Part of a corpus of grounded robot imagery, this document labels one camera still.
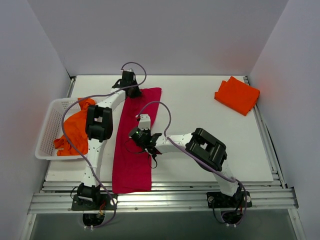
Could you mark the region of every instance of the metal frame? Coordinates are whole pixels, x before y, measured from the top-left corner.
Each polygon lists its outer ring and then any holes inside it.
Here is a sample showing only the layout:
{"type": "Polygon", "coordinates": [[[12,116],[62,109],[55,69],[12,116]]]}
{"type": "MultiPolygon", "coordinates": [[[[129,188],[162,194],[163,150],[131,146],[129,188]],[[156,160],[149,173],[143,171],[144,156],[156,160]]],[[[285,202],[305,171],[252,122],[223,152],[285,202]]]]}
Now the metal frame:
{"type": "MultiPolygon", "coordinates": [[[[247,76],[244,76],[243,80],[250,85],[247,76]]],[[[75,81],[76,78],[71,80],[67,97],[71,95],[75,81]]],[[[250,191],[253,205],[248,210],[288,210],[297,239],[304,240],[306,237],[297,211],[295,191],[286,187],[267,126],[257,105],[253,108],[253,112],[268,157],[273,182],[244,182],[244,186],[250,191]]],[[[107,189],[112,189],[111,182],[103,184],[107,189]]],[[[79,182],[45,181],[41,193],[33,195],[22,234],[25,238],[21,239],[29,239],[37,214],[93,213],[94,211],[71,211],[70,193],[78,185],[79,182]]],[[[206,193],[217,191],[219,186],[216,182],[153,182],[151,192],[119,194],[117,212],[212,211],[208,208],[206,193]]]]}

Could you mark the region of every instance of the orange cloth in basket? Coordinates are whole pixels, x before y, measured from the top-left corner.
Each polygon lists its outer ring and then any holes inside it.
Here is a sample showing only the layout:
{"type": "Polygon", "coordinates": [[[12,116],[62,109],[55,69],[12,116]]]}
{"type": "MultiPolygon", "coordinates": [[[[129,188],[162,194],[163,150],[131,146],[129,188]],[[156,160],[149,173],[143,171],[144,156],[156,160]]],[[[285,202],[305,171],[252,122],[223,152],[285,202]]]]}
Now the orange cloth in basket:
{"type": "MultiPolygon", "coordinates": [[[[75,147],[83,154],[88,153],[88,136],[86,134],[87,109],[89,105],[95,105],[96,102],[91,99],[85,99],[79,102],[81,111],[70,116],[64,121],[64,129],[75,147]]],[[[66,137],[57,138],[53,141],[54,147],[59,149],[56,153],[58,156],[73,156],[79,155],[76,150],[70,146],[66,137]]]]}
{"type": "Polygon", "coordinates": [[[214,99],[227,107],[246,116],[255,106],[260,91],[231,76],[228,81],[222,81],[214,99]]]}

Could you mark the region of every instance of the folded orange cloth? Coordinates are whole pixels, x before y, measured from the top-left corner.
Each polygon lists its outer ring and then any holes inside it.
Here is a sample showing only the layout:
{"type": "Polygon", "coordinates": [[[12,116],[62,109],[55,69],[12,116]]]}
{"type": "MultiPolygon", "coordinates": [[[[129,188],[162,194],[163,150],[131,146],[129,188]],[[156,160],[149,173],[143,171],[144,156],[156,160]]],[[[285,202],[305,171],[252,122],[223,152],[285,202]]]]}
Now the folded orange cloth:
{"type": "MultiPolygon", "coordinates": [[[[86,134],[87,109],[89,105],[95,104],[96,102],[91,98],[80,101],[79,105],[81,111],[73,114],[66,121],[64,121],[66,135],[75,145],[75,147],[83,154],[88,153],[88,136],[86,134]]],[[[60,149],[56,153],[58,156],[79,155],[79,153],[77,153],[76,150],[70,146],[64,135],[54,140],[53,143],[56,149],[60,149]]]]}
{"type": "Polygon", "coordinates": [[[214,93],[214,99],[246,116],[255,106],[259,94],[258,89],[231,76],[228,81],[222,81],[219,90],[214,93]]]}

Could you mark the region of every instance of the folded red cloth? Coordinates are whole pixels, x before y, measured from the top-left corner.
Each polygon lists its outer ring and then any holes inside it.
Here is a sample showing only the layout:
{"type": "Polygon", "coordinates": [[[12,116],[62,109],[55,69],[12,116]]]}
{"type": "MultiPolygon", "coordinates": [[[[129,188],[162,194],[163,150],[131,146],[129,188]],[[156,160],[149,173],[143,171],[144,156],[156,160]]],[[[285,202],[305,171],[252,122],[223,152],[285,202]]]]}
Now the folded red cloth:
{"type": "MultiPolygon", "coordinates": [[[[161,88],[141,89],[142,96],[127,98],[124,102],[115,140],[112,169],[112,191],[116,194],[147,192],[151,190],[151,158],[128,137],[138,126],[136,115],[151,101],[160,101],[161,88]]],[[[159,104],[149,105],[142,113],[148,114],[154,124],[159,104]]]]}
{"type": "Polygon", "coordinates": [[[231,76],[228,81],[222,81],[219,90],[214,93],[214,99],[246,116],[255,106],[259,94],[258,89],[231,76]]]}

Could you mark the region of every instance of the orange cloth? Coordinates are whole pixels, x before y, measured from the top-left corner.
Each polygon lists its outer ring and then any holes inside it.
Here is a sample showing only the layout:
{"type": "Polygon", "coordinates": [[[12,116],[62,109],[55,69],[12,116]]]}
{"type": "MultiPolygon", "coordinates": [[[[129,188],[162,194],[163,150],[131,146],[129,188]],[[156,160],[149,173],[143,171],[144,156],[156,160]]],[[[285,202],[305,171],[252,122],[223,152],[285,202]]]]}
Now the orange cloth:
{"type": "MultiPolygon", "coordinates": [[[[85,99],[79,102],[81,111],[70,116],[64,121],[64,129],[66,135],[81,153],[88,153],[88,136],[86,134],[87,109],[89,105],[95,105],[96,102],[91,99],[85,99]]],[[[54,147],[58,150],[58,156],[79,155],[76,150],[70,146],[66,137],[62,137],[53,141],[54,147]]]]}
{"type": "Polygon", "coordinates": [[[259,94],[258,89],[231,76],[228,81],[222,81],[219,90],[214,93],[214,99],[246,116],[255,106],[259,94]]]}

